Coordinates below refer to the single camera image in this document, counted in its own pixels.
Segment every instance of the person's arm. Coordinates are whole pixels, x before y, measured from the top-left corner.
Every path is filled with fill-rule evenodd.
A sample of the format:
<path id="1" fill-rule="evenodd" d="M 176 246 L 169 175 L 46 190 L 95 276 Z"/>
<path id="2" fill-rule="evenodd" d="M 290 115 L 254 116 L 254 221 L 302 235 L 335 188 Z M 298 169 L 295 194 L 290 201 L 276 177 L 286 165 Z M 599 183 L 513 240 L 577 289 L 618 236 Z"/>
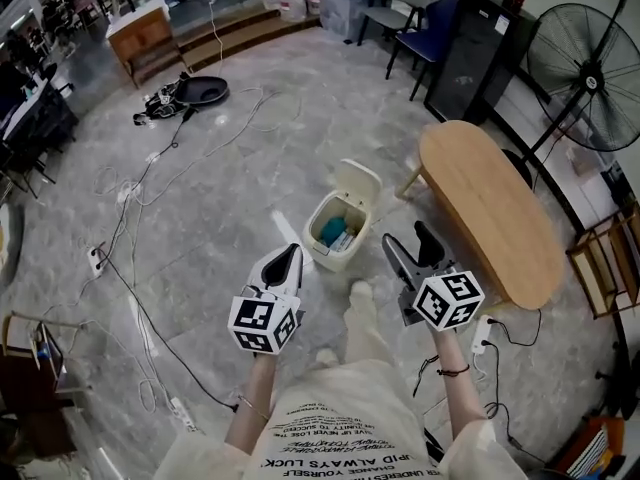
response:
<path id="1" fill-rule="evenodd" d="M 468 366 L 453 331 L 432 332 L 432 335 L 440 356 L 441 370 L 459 372 Z M 456 377 L 443 375 L 442 378 L 449 404 L 451 430 L 455 439 L 467 423 L 487 419 L 487 413 L 480 403 L 470 370 L 459 373 Z"/>
<path id="2" fill-rule="evenodd" d="M 276 356 L 258 354 L 251 368 L 249 382 L 242 396 L 253 406 L 250 407 L 242 399 L 238 402 L 236 412 L 225 443 L 251 455 L 253 448 L 264 430 L 271 410 L 271 392 L 276 373 Z"/>

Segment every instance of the person's foot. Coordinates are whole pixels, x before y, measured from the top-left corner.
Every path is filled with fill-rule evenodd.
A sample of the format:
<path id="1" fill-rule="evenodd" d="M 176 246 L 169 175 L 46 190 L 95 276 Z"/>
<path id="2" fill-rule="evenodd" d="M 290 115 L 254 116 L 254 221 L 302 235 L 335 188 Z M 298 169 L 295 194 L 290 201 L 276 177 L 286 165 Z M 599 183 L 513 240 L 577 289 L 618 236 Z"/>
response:
<path id="1" fill-rule="evenodd" d="M 338 356 L 336 353 L 330 348 L 323 348 L 318 351 L 316 354 L 316 363 L 321 364 L 323 366 L 338 366 L 340 361 L 338 360 Z"/>
<path id="2" fill-rule="evenodd" d="M 378 310 L 373 302 L 373 289 L 366 281 L 356 281 L 351 285 L 349 302 L 357 313 L 367 314 L 374 322 L 377 320 Z"/>

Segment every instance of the oval wooden table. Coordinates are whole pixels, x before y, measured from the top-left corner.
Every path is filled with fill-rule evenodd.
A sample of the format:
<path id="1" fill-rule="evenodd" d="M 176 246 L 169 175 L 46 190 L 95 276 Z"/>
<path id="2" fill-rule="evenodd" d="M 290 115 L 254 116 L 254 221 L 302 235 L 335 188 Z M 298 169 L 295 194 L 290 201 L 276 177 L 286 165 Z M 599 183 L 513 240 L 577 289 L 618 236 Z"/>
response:
<path id="1" fill-rule="evenodd" d="M 562 282 L 564 251 L 542 205 L 498 145 L 477 126 L 425 128 L 422 175 L 471 243 L 507 301 L 538 309 Z"/>

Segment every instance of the white trash bin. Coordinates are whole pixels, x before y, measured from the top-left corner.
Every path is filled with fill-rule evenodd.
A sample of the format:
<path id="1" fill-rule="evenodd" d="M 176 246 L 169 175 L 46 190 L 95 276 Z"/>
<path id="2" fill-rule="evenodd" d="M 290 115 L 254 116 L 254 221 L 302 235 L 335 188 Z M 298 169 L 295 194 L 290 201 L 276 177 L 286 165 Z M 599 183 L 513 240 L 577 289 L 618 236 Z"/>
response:
<path id="1" fill-rule="evenodd" d="M 336 190 L 325 197 L 305 224 L 302 243 L 311 257 L 333 272 L 340 272 L 362 246 L 371 227 L 373 210 L 382 190 L 380 177 L 349 159 L 342 159 L 335 172 Z M 320 242 L 324 226 L 333 217 L 342 217 L 355 238 L 341 251 Z"/>

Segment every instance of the wrist bracelet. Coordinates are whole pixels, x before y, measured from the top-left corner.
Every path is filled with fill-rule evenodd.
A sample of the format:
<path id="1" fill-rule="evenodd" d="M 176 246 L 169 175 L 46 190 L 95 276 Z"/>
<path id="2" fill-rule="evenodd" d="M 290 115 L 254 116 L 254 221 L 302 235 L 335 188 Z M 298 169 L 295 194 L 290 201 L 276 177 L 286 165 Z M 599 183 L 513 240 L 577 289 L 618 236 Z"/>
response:
<path id="1" fill-rule="evenodd" d="M 457 377 L 460 373 L 464 373 L 469 370 L 469 365 L 464 370 L 460 370 L 459 372 L 452 372 L 450 370 L 438 370 L 438 375 L 445 375 L 447 377 Z"/>
<path id="2" fill-rule="evenodd" d="M 262 414 L 258 409 L 256 409 L 256 408 L 254 407 L 254 405 L 253 405 L 251 402 L 249 402 L 249 400 L 247 400 L 243 395 L 238 395 L 238 398 L 239 398 L 240 400 L 242 400 L 245 404 L 247 404 L 247 406 L 248 406 L 248 407 L 249 407 L 253 412 L 255 412 L 256 414 L 259 414 L 260 416 L 262 416 L 262 417 L 264 418 L 264 421 L 269 421 L 269 417 L 268 417 L 268 416 L 265 416 L 265 415 L 264 415 L 264 414 Z"/>

